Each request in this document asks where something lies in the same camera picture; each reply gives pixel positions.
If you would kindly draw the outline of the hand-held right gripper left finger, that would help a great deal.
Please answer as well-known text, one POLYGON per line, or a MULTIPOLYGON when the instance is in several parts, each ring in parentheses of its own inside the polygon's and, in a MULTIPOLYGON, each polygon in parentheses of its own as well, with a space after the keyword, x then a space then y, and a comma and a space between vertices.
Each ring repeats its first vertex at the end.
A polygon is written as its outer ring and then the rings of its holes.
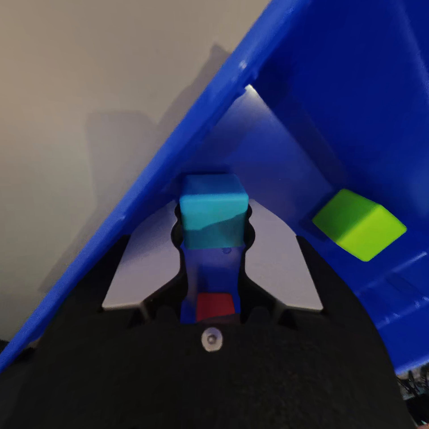
POLYGON ((186 296, 183 232, 176 201, 147 217, 131 234, 102 303, 104 311, 138 309, 153 319, 169 306, 180 318, 186 296))

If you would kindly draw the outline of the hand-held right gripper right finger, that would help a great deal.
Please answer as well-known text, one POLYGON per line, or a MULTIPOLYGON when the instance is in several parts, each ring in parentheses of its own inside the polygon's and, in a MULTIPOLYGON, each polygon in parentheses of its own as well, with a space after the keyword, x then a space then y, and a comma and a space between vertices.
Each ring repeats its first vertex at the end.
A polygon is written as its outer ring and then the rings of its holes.
POLYGON ((280 217, 249 200, 238 292, 241 321, 262 308, 274 322, 294 314, 320 316, 323 304, 295 232, 280 217))

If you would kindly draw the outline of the red cube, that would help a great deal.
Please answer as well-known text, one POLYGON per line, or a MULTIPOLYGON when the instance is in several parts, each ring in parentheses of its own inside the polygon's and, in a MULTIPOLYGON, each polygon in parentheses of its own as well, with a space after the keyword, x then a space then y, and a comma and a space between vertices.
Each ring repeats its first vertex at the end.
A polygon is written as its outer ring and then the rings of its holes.
POLYGON ((196 322, 235 314, 233 297, 226 292, 201 292, 196 301, 196 322))

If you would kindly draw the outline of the green cube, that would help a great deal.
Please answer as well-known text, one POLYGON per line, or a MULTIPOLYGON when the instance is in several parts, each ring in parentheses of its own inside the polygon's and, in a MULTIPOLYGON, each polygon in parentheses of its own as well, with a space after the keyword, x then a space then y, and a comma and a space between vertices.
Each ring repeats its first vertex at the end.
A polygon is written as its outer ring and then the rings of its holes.
POLYGON ((357 259, 368 262, 407 232, 382 205, 341 189, 312 218, 328 238, 357 259))

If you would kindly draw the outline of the cyan cube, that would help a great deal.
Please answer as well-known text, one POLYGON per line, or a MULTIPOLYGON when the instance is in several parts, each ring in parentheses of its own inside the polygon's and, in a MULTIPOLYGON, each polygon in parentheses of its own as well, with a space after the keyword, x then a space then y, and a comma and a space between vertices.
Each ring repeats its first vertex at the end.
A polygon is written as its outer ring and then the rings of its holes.
POLYGON ((186 249, 241 247, 248 204, 235 174, 185 176, 179 206, 186 249))

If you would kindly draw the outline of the blue plastic bin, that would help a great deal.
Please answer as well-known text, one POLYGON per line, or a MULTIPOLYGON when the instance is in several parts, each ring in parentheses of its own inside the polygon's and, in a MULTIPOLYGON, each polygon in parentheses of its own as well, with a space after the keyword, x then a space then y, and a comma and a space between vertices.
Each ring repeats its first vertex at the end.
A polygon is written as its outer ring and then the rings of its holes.
MULTIPOLYGON (((172 200, 180 210, 185 176, 224 173, 292 228, 303 255, 314 250, 333 269, 397 374, 428 362, 428 1, 271 1, 8 341, 1 372, 47 340, 78 287, 90 292, 102 277, 96 314, 143 317, 102 309, 131 234, 172 200), (382 205, 407 232, 368 262, 347 253, 312 222, 341 189, 382 205)), ((228 323, 241 321, 244 247, 188 250, 183 240, 180 327, 197 327, 201 292, 230 293, 228 323)), ((304 258, 327 313, 328 275, 304 258)))

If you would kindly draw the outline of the grey desk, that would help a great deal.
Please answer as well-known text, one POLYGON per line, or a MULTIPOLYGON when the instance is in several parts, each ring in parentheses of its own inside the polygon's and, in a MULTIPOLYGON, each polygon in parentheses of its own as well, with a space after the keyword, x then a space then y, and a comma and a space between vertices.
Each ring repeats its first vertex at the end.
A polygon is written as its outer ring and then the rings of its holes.
POLYGON ((268 3, 1 1, 1 340, 22 327, 268 3))

